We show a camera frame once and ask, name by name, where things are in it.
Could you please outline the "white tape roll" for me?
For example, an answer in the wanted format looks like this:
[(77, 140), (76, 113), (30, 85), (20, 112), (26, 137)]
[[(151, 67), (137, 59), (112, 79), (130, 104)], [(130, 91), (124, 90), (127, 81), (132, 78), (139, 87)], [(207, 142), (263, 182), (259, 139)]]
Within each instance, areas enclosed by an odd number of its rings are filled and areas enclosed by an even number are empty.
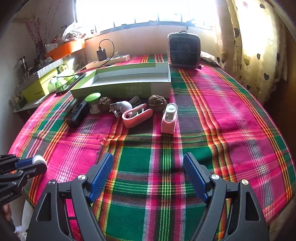
[(42, 163), (47, 166), (46, 160), (41, 155), (36, 155), (36, 156), (32, 157), (32, 164), (38, 164), (38, 163)]

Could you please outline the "brown walnut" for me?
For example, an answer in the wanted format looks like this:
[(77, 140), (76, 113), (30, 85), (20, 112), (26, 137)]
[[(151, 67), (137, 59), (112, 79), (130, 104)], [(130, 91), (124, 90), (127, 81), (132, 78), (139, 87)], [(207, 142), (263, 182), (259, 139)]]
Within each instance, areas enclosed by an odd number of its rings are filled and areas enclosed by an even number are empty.
[(151, 108), (155, 113), (160, 113), (166, 108), (167, 101), (163, 96), (152, 95), (148, 99), (147, 104), (148, 104), (148, 107)]
[(101, 97), (98, 100), (98, 107), (101, 112), (110, 111), (110, 104), (112, 104), (112, 99), (109, 97)]

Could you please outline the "white round hook knob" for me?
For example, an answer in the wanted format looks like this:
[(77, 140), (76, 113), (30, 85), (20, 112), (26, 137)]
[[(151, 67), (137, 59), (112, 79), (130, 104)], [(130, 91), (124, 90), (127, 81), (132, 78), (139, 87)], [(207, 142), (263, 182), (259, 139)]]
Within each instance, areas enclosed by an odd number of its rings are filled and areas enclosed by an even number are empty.
[(125, 111), (132, 109), (132, 105), (128, 101), (119, 101), (110, 106), (110, 110), (119, 118)]

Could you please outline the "green mushroom lamp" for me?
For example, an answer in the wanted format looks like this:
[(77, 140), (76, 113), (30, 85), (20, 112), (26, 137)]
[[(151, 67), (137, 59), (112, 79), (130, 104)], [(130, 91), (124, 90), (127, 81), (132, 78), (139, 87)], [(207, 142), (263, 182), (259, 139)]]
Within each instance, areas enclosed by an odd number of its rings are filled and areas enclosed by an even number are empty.
[(98, 101), (99, 101), (100, 97), (101, 97), (101, 93), (95, 92), (95, 93), (88, 95), (85, 98), (85, 101), (90, 105), (89, 112), (91, 114), (97, 114), (100, 112), (99, 107), (98, 107)]

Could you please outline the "pink clip with green pad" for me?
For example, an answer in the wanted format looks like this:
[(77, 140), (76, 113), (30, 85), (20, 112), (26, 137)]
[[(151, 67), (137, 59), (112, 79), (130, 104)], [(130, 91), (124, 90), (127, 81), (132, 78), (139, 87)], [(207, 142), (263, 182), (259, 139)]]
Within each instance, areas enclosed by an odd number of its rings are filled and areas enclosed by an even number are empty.
[(177, 123), (178, 106), (175, 103), (168, 103), (161, 121), (161, 133), (173, 135)]

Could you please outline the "green tissue pack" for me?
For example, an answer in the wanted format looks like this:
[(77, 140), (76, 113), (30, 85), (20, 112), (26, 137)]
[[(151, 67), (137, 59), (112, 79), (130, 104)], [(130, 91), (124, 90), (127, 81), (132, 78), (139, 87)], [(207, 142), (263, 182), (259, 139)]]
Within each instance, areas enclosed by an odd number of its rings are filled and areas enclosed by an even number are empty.
[(64, 79), (54, 76), (48, 83), (48, 92), (53, 93), (59, 90), (64, 85)]

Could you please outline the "striped white box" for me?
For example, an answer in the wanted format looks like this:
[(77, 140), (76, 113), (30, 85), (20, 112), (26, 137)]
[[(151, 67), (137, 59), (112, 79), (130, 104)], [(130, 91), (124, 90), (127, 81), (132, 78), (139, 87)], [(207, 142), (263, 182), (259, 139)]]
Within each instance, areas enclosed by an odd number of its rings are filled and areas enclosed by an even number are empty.
[(29, 83), (30, 81), (34, 82), (37, 79), (40, 79), (42, 77), (44, 77), (46, 74), (48, 74), (49, 72), (51, 72), (52, 70), (57, 69), (59, 66), (61, 66), (63, 64), (63, 59), (58, 59), (50, 64), (48, 64), (47, 66), (41, 68), (40, 70), (38, 70), (37, 72), (35, 72), (34, 74), (28, 76), (27, 78), (25, 78), (23, 80), (24, 83)]

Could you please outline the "black tablet phone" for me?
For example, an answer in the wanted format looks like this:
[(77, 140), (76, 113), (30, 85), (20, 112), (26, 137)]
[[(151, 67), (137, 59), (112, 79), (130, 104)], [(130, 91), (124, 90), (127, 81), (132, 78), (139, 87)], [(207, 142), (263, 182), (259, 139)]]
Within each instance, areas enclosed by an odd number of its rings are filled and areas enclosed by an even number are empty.
[(67, 93), (72, 87), (74, 87), (82, 78), (84, 78), (86, 73), (81, 73), (74, 75), (67, 83), (62, 85), (56, 92), (56, 95), (62, 95)]

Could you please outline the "plaid pink green bedsheet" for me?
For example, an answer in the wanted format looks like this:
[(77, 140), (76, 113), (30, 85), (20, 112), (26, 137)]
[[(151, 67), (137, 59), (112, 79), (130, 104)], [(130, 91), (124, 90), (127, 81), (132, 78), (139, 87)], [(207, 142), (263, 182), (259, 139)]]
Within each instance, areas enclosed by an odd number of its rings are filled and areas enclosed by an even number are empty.
[(47, 182), (86, 173), (105, 152), (112, 172), (93, 204), (108, 240), (189, 240), (204, 212), (185, 178), (183, 156), (192, 153), (224, 180), (246, 179), (271, 223), (295, 193), (295, 165), (271, 117), (222, 69), (171, 69), (170, 102), (178, 106), (173, 135), (161, 132), (161, 113), (126, 128), (112, 113), (88, 115), (78, 128), (66, 123), (70, 93), (49, 97), (16, 137), (10, 153), (42, 155), (43, 176), (23, 194), (35, 205)]

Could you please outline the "red flower branches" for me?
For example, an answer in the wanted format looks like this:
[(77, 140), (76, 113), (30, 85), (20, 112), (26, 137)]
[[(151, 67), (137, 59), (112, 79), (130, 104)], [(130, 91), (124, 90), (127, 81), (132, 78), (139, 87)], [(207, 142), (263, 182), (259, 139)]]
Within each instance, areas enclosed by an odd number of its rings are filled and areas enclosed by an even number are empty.
[(61, 4), (61, 1), (58, 1), (55, 11), (53, 12), (52, 19), (49, 22), (49, 15), (50, 15), (51, 10), (53, 8), (53, 4), (54, 3), (51, 2), (48, 7), (48, 10), (47, 10), (43, 35), (41, 35), (41, 19), (40, 19), (40, 17), (33, 16), (33, 18), (31, 20), (25, 19), (26, 29), (27, 29), (27, 32), (29, 33), (29, 36), (31, 37), (32, 41), (34, 42), (37, 56), (40, 56), (40, 55), (46, 53), (45, 45), (48, 43), (51, 29), (53, 27), (53, 23), (54, 23), (57, 11), (59, 9), (59, 6)]

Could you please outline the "orange tray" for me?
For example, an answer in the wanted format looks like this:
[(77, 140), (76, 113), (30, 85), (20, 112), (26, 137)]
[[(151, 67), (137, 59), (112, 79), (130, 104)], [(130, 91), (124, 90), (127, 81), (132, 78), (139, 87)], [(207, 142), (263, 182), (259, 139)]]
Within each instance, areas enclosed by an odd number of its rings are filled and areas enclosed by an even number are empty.
[(52, 51), (49, 51), (46, 54), (46, 57), (50, 57), (53, 59), (53, 61), (59, 60), (64, 58), (67, 55), (70, 55), (74, 52), (77, 52), (79, 50), (82, 50), (85, 48), (85, 40), (84, 39), (78, 39), (75, 41), (70, 41), (67, 43), (64, 43), (60, 45), (59, 47), (53, 49)]

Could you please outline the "green white shallow box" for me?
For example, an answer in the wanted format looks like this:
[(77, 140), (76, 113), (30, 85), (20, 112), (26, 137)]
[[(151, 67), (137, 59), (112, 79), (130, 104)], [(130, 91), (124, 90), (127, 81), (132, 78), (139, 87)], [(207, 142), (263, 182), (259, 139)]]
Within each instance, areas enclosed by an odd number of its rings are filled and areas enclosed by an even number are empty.
[(74, 98), (99, 92), (103, 97), (128, 99), (171, 95), (171, 73), (168, 63), (118, 65), (92, 71), (72, 89)]

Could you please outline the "white power strip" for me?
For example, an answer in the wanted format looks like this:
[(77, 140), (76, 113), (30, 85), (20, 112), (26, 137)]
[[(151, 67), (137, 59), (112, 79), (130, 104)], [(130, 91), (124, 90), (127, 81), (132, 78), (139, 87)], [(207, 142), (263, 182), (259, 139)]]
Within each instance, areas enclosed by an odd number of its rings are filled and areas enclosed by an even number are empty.
[(123, 56), (118, 56), (118, 57), (112, 57), (111, 59), (106, 59), (102, 61), (92, 61), (89, 62), (85, 67), (86, 69), (93, 69), (101, 66), (106, 66), (106, 65), (113, 65), (116, 63), (121, 63), (121, 62), (126, 62), (130, 60), (130, 55), (123, 55)]

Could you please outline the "grey portable space heater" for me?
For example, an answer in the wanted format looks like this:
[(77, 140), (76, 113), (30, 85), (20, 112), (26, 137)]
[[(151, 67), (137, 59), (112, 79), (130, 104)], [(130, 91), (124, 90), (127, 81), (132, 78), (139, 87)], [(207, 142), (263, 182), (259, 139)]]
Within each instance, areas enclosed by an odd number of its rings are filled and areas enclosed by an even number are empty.
[(168, 34), (167, 57), (170, 66), (196, 69), (200, 66), (201, 40), (198, 35), (182, 30)]

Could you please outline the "heart pattern curtain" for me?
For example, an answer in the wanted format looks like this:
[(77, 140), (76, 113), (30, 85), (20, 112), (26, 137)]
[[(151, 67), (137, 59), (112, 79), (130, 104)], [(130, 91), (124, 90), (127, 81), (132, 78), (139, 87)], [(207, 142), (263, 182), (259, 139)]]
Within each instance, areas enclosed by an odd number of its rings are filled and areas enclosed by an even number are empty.
[(217, 1), (218, 64), (261, 104), (287, 78), (286, 26), (267, 1)]

